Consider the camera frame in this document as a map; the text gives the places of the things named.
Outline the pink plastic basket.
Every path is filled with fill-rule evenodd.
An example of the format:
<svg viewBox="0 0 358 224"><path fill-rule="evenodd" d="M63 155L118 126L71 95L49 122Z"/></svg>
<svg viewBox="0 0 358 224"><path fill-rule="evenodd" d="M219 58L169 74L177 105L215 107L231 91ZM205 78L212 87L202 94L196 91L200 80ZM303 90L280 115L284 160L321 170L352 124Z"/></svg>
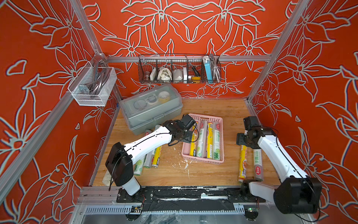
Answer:
<svg viewBox="0 0 358 224"><path fill-rule="evenodd" d="M182 157L187 160L220 165L224 163L223 118L190 113L196 127L189 143L182 147Z"/></svg>

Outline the silver foil wrap roll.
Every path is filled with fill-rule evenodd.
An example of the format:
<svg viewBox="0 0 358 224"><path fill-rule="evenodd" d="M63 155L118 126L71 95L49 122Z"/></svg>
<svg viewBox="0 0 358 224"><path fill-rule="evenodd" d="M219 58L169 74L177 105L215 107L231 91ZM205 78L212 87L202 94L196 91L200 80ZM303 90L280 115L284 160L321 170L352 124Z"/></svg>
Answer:
<svg viewBox="0 0 358 224"><path fill-rule="evenodd" d="M199 139L196 152L196 156L200 158L204 158L206 155L207 128L208 121L203 119L200 123Z"/></svg>

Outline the green white wrap roll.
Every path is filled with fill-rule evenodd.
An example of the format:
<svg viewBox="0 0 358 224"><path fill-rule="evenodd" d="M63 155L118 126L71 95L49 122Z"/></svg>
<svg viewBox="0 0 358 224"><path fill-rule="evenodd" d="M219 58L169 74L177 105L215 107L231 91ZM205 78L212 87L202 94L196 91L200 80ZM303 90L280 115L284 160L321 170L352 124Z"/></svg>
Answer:
<svg viewBox="0 0 358 224"><path fill-rule="evenodd" d="M213 124L213 159L220 160L220 124L219 122L215 122Z"/></svg>

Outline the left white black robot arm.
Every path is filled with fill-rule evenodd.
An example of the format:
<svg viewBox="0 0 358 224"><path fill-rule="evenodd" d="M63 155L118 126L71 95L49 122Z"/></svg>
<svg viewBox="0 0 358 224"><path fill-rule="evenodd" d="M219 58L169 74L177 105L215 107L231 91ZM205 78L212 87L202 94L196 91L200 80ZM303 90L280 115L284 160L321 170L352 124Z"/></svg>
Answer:
<svg viewBox="0 0 358 224"><path fill-rule="evenodd" d="M134 177L135 163L165 144L172 146L177 142L193 142L192 128L197 129L197 123L185 114L180 120L167 120L157 130L137 141L125 145L120 142L114 144L105 162L111 175L110 184L122 187L129 196L137 194L141 185Z"/></svg>

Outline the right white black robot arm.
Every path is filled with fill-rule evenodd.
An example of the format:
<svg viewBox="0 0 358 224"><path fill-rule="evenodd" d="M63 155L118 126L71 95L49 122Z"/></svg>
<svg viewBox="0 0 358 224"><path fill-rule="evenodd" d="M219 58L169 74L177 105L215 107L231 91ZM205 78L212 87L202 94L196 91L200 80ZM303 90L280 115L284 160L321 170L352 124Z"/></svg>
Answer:
<svg viewBox="0 0 358 224"><path fill-rule="evenodd" d="M248 183L251 195L273 202L283 214L315 214L320 211L321 182L303 171L281 145L273 128L259 124L256 116L243 119L245 133L238 133L236 143L251 149L261 149L273 164L281 184L258 181Z"/></svg>

